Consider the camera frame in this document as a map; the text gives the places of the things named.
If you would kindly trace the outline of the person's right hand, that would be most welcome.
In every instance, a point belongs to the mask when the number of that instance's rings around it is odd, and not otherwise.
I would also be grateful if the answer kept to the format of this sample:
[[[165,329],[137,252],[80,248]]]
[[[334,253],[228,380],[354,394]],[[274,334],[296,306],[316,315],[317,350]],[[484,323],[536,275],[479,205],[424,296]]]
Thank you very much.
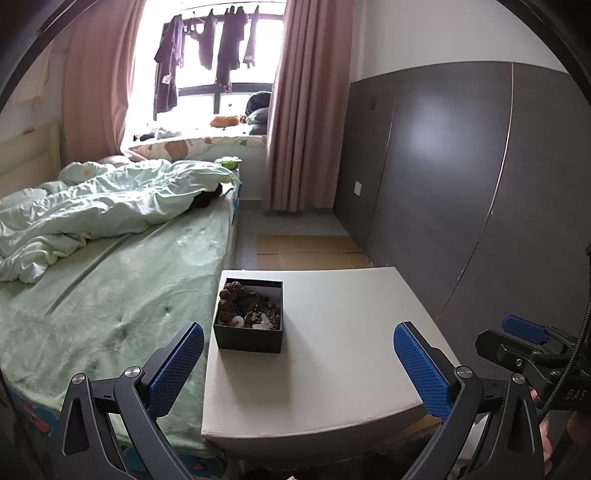
[[[557,411],[540,424],[545,479],[590,478],[590,412]]]

